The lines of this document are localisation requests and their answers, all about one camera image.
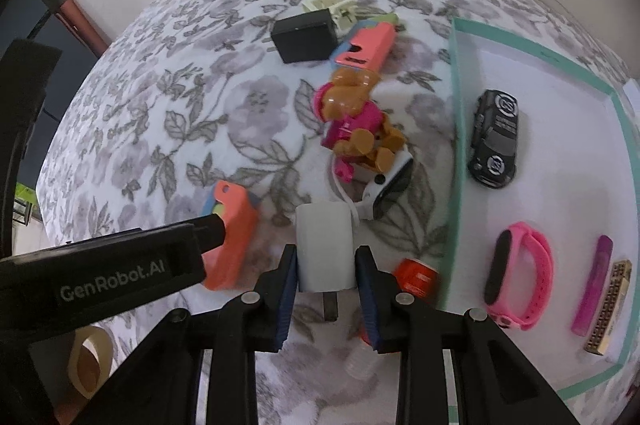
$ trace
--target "screw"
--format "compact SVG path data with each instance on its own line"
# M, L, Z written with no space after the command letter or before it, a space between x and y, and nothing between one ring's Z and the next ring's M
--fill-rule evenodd
M187 315L189 314L189 312L184 309L184 308L176 308L175 310L172 310L171 313L169 313L169 320L171 322L182 322L183 320L185 320L185 318L187 318Z
M246 291L240 297L245 304L255 304L260 300L260 294L257 291Z
M410 293L401 292L396 295L396 302L398 304L402 304L402 306L409 306L409 304L413 304L415 297Z
M482 308L471 308L469 310L469 316L471 317L471 320L475 322L483 322L487 318L486 311Z

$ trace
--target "green border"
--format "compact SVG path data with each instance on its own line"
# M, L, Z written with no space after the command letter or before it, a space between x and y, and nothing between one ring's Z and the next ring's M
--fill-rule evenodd
M622 134L625 138L626 150L629 155L629 161L631 165L631 172L634 179L634 188L636 190L636 207L640 200L640 158L638 154L638 146L634 138L634 131L631 126L631 122L627 118L625 111L620 102L620 98L615 89L597 78L596 75L591 73L586 68L572 62L571 60L563 57L562 55L541 46L540 44L523 37L517 36L511 32L501 30L494 26L489 26L482 22L472 21L468 19L455 18L452 22L451 36L449 38L449 52L451 56L451 81L453 87L454 103L455 103L455 117L456 117L456 141L454 145L455 153L455 165L454 165L454 180L452 183L451 201L449 204L449 237L447 240L445 259L440 265L440 272L442 275L442 288L440 291L439 307L444 308L446 301L449 297L450 280L453 271L453 265L455 261L456 249L458 248L459 234L460 234L460 208L462 206L462 185L466 177L466 147L468 137L466 135L466 124L462 106L462 95L460 94L460 70L458 68L458 39L456 35L458 33L468 33L471 35L477 35L485 39L492 40L494 42L504 44L505 46L512 47L516 50L520 50L524 53L528 53L534 57L542 59L544 62L551 64L552 66L560 69L564 73L572 76L573 78L582 81L592 88L597 89L600 92L608 95L614 105L620 126L622 128ZM631 308L631 318L626 332L625 341L622 345L620 356L618 357L618 363L612 365L606 371L592 376L591 378L584 379L578 383L574 383L568 387L560 389L558 394L564 400L575 397L582 394L589 389L607 381L611 376L615 375L623 367L626 362L631 344L634 338L634 334L638 329L638 316L640 313L640 267L636 267L636 290L634 293L634 300ZM449 407L450 418L457 418L458 409L455 406Z

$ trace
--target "white circular logo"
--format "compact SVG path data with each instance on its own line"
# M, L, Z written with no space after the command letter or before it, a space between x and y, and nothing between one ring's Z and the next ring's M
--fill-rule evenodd
M500 156L494 154L486 161L486 167L494 176L500 176L504 172L504 161Z
M518 105L515 99L508 95L496 95L495 106L504 116L508 116L509 118L513 118L513 116L518 114Z

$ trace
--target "toy dog head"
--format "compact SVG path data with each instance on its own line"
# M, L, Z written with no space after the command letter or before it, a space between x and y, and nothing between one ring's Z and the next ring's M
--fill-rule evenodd
M338 68L314 96L314 113L322 121L360 114L380 76L369 70Z

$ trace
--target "purple tube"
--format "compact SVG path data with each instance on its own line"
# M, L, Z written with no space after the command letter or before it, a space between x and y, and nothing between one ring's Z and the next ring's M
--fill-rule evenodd
M591 321L598 309L600 295L602 295L607 274L609 273L609 261L611 260L612 251L613 241L606 235L601 235L598 239L596 254L593 256L593 264L591 264L587 286L584 288L578 312L571 326L571 331L579 337L587 336L591 328Z

